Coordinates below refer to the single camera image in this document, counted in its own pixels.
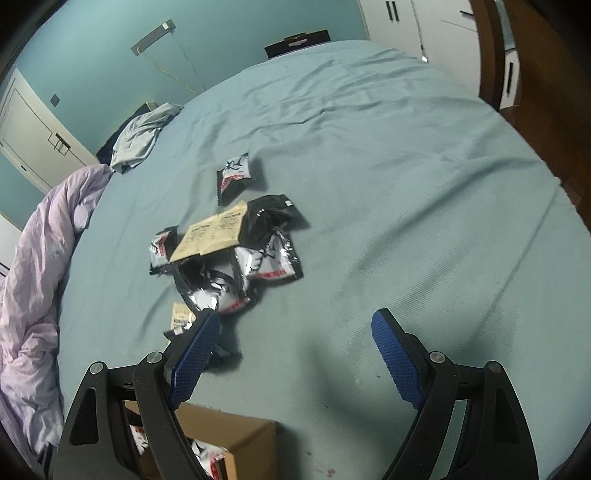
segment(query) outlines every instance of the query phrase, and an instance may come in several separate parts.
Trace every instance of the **teal wall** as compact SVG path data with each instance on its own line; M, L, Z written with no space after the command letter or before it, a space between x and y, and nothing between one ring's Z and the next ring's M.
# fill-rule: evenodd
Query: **teal wall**
M289 35L326 28L333 40L366 38L357 0L69 0L33 36L17 67L96 153L143 102L184 104L194 97L131 51L169 18L176 30L147 53L197 93L265 61L264 47ZM54 93L57 107L50 103ZM42 197L0 156L0 211L22 226Z
M0 153L0 211L4 216L22 230L43 196Z

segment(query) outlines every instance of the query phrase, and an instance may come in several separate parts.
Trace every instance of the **cabinet handle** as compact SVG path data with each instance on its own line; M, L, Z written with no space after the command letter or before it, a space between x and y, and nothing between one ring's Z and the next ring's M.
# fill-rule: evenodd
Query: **cabinet handle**
M392 0L392 7L394 8L394 17L396 17L396 21L400 23L400 19L398 18L398 9L396 8L396 2Z
M66 142L60 134L56 133L56 137L64 145L64 147L66 147L68 150L70 149L70 144Z
M511 80L513 80L513 62L509 62L509 75L507 75L507 96L511 91Z
M390 17L390 21L393 22L394 19L392 17L392 9L390 8L390 2L386 2L386 8L388 9L388 16Z

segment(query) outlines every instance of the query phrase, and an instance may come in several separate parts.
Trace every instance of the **blue rubber pad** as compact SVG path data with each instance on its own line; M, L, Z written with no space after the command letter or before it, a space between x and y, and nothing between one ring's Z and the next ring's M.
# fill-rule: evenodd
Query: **blue rubber pad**
M212 354L220 333L220 318L212 313L205 320L185 354L173 369L170 403L178 408L193 395L197 380Z
M371 333L400 396L419 410L425 396L421 392L418 369L380 312L375 312L372 317Z

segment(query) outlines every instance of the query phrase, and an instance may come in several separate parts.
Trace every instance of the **white wardrobe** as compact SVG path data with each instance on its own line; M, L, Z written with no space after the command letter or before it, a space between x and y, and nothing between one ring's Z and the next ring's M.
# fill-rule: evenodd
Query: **white wardrobe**
M503 5L505 84L501 108L513 105L519 58ZM428 61L474 94L480 85L478 31L469 0L359 0L369 39Z

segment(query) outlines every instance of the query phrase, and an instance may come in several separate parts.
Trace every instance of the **crumpled clothing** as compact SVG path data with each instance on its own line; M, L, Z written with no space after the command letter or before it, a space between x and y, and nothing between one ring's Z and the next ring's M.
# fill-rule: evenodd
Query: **crumpled clothing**
M123 173L125 166L134 168L142 163L154 148L160 131L182 109L180 105L165 103L156 110L135 117L113 146L111 168Z

